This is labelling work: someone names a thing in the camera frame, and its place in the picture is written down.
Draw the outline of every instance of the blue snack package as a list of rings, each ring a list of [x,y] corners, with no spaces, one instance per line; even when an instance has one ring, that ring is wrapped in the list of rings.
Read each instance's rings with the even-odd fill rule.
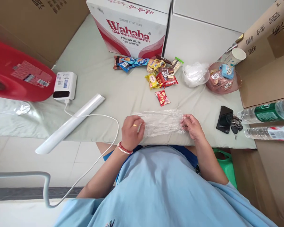
[[[231,68],[229,65],[226,65],[226,64],[221,64],[220,69],[221,69],[221,74],[223,77],[227,79],[234,78],[234,68]]]
[[[135,66],[128,64],[127,62],[118,63],[118,66],[120,66],[121,69],[123,69],[125,72],[129,72],[132,68],[135,68]]]
[[[136,60],[137,60],[136,58],[132,58],[132,57],[128,57],[128,56],[121,59],[121,61],[125,61],[125,62],[127,62],[127,63],[129,63],[129,64],[131,64],[131,65],[132,65]]]
[[[138,58],[134,63],[133,66],[143,66],[147,65],[149,58]]]

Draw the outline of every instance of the paper cup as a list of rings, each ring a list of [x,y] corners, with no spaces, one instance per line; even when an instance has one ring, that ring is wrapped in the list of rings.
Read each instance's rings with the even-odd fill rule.
[[[240,48],[233,48],[224,63],[233,67],[246,58],[246,53]]]

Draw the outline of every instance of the blue sleeve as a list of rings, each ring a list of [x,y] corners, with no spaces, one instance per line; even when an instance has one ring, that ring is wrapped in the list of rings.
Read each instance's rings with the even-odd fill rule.
[[[67,201],[55,227],[87,226],[103,199],[73,199]]]
[[[277,225],[266,217],[262,212],[250,204],[239,191],[228,182],[227,185],[211,182],[209,183],[218,190],[218,192],[226,199],[233,209],[247,220],[252,226],[274,226]]]

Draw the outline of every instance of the green label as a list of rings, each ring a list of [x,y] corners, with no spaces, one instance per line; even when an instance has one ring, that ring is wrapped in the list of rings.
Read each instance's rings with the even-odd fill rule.
[[[275,103],[256,107],[255,115],[261,122],[283,120],[275,110]]]

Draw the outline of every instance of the hand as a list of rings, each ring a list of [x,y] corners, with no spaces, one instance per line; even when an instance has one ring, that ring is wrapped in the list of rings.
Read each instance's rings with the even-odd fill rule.
[[[205,138],[202,127],[197,119],[191,114],[184,114],[181,121],[182,129],[189,132],[193,140]]]
[[[122,127],[122,146],[129,151],[132,151],[139,145],[143,139],[145,130],[145,122],[139,116],[128,116],[124,120]]]

